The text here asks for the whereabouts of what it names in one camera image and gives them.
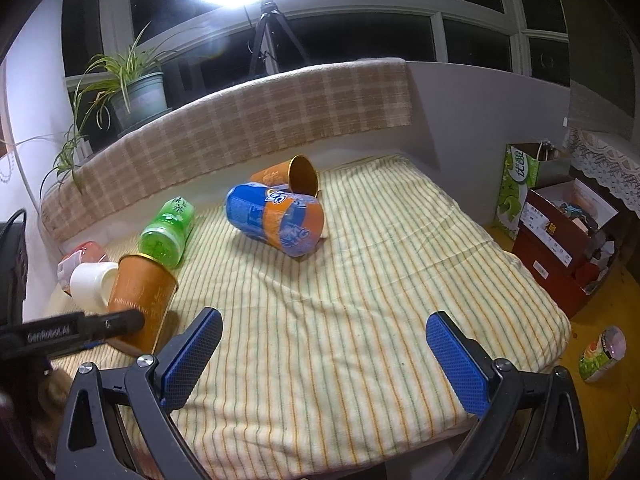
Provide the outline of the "gloved left hand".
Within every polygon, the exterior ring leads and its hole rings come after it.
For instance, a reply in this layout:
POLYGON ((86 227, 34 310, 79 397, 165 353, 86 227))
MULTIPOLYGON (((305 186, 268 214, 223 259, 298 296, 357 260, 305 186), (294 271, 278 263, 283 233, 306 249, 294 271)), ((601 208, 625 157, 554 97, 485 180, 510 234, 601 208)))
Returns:
POLYGON ((72 378, 45 356, 1 363, 1 477, 52 479, 72 378))

